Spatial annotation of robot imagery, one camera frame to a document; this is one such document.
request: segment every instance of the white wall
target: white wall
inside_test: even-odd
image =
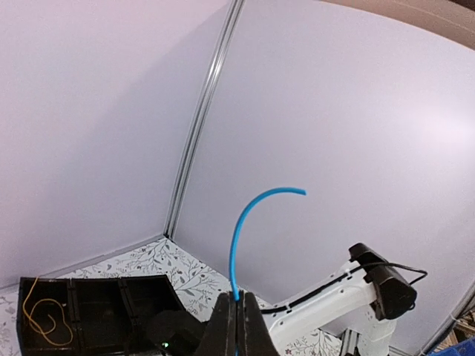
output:
[[[365,242],[426,268],[394,346],[415,352],[474,278],[475,52],[417,27],[313,0],[248,1],[209,111],[177,242],[275,302]],[[408,279],[415,277],[405,274]]]
[[[0,286],[163,231],[228,3],[2,2]]]

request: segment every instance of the black tray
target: black tray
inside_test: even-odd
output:
[[[185,310],[166,275],[110,279],[38,280],[27,311],[36,301],[52,298],[63,305],[66,322],[73,331],[73,342],[67,346],[50,345],[29,326],[22,304],[31,290],[34,278],[20,279],[17,333],[23,356],[92,356],[151,351],[157,347],[145,336],[149,320],[165,310]],[[59,307],[41,303],[33,319],[57,343],[67,342],[69,331],[62,325]]]
[[[84,355],[124,352],[134,336],[118,279],[72,280],[76,290],[74,314],[81,326],[79,342]]]
[[[140,351],[156,346],[145,336],[151,318],[165,310],[180,311],[185,307],[166,275],[122,278],[126,299],[137,326]]]
[[[35,289],[27,301],[26,309],[31,311],[34,304],[41,299],[51,298],[57,300],[63,305],[66,323],[73,331],[73,342],[67,346],[53,346],[49,344],[43,336],[34,332],[23,313],[23,302],[31,290],[35,278],[20,279],[19,304],[16,318],[16,330],[18,334],[20,348],[24,356],[41,355],[77,355],[79,354],[79,345],[77,343],[77,330],[74,323],[73,303],[71,299],[71,281],[70,280],[38,280]],[[61,309],[55,303],[40,303],[34,312],[33,319],[47,332],[53,326],[48,315],[56,321],[56,328],[48,334],[48,337],[55,343],[67,343],[71,334],[62,323]]]

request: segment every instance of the metal frame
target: metal frame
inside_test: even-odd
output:
[[[198,99],[193,123],[191,124],[191,129],[186,140],[183,155],[181,157],[180,167],[178,168],[178,174],[175,180],[173,193],[171,195],[170,207],[168,209],[168,215],[163,231],[163,235],[170,240],[174,239],[174,232],[177,227],[177,221],[180,215],[180,210],[190,176],[191,165],[194,160],[194,155],[196,154],[198,141],[203,130],[203,125],[208,114],[209,106],[211,105],[211,101],[214,96],[214,90],[216,89],[216,84],[223,68],[223,63],[229,48],[229,43],[236,28],[243,4],[244,0],[232,1],[223,29],[221,30],[220,37],[217,41],[216,49],[214,50],[213,60],[209,66],[206,81],[203,85],[203,89],[201,90],[200,98]]]
[[[358,339],[360,334],[352,329],[346,329],[341,338],[341,349],[339,356],[353,356],[355,354],[356,346],[358,345]],[[396,349],[389,346],[389,356],[411,356],[407,352]]]

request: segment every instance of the black cable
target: black cable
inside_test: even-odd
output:
[[[329,281],[328,283],[325,283],[323,284],[322,286],[318,287],[317,289],[314,289],[313,291],[311,291],[310,293],[307,293],[305,294],[304,296],[298,298],[297,300],[294,300],[293,302],[291,302],[289,304],[289,307],[290,308],[294,308],[296,307],[298,304],[301,304],[303,302],[306,302],[308,299],[310,298],[313,298],[314,296],[320,294],[324,289],[327,289],[328,287],[330,286],[333,286],[334,284],[338,283],[338,282],[341,282],[343,279],[349,277],[351,274],[357,272],[357,271],[360,271],[362,270],[363,268],[366,268],[366,267],[374,267],[374,266],[387,266],[387,267],[394,267],[394,268],[400,268],[400,269],[404,269],[406,271],[411,271],[411,272],[416,272],[416,273],[420,273],[422,276],[420,277],[417,277],[415,280],[413,280],[412,282],[409,283],[409,285],[413,285],[414,283],[417,283],[419,282],[421,279],[423,278],[426,278],[426,276],[428,275],[428,272],[427,271],[424,271],[423,269],[417,269],[417,268],[413,268],[413,267],[409,267],[409,266],[405,266],[405,265],[401,265],[399,263],[392,263],[392,262],[371,262],[371,263],[365,263],[364,265],[359,265],[358,267],[355,267],[354,269],[350,270],[348,273],[345,273],[343,275],[341,275],[340,277],[337,277],[331,281]],[[274,314],[274,313],[278,313],[278,312],[284,312],[287,310],[287,307],[286,306],[279,306],[277,308],[270,308],[270,309],[262,309],[261,310],[261,313],[262,314]]]

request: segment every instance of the black plastic container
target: black plastic container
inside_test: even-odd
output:
[[[147,324],[148,339],[173,356],[192,356],[203,339],[206,323],[186,310],[165,310]]]
[[[134,337],[134,327],[119,280],[72,280],[72,286],[83,354],[124,352]]]
[[[38,280],[26,309],[43,298],[63,305],[66,323],[73,331],[67,346],[52,346],[31,329],[22,304],[33,286],[34,278],[20,279],[17,332],[23,356],[92,356],[133,354],[157,349],[145,336],[150,319],[165,310],[185,310],[166,275],[111,279]],[[62,325],[60,308],[41,303],[33,319],[57,343],[68,342],[70,334]]]
[[[66,346],[53,346],[43,336],[34,332],[29,321],[23,313],[23,302],[33,286],[35,278],[20,279],[19,304],[16,318],[16,330],[23,356],[64,355],[74,356],[79,354],[76,324],[74,323],[73,302],[71,298],[70,280],[38,280],[30,298],[26,303],[26,310],[30,313],[35,303],[41,299],[51,298],[62,304],[65,312],[66,323],[73,331],[73,341]],[[47,332],[53,327],[50,315],[56,321],[56,328],[48,337],[55,343],[67,343],[71,334],[62,322],[61,309],[52,302],[40,303],[34,312],[33,319]]]
[[[185,307],[166,275],[122,278],[122,284],[137,327],[139,350],[155,349],[156,346],[145,336],[151,318],[165,310],[180,311]]]

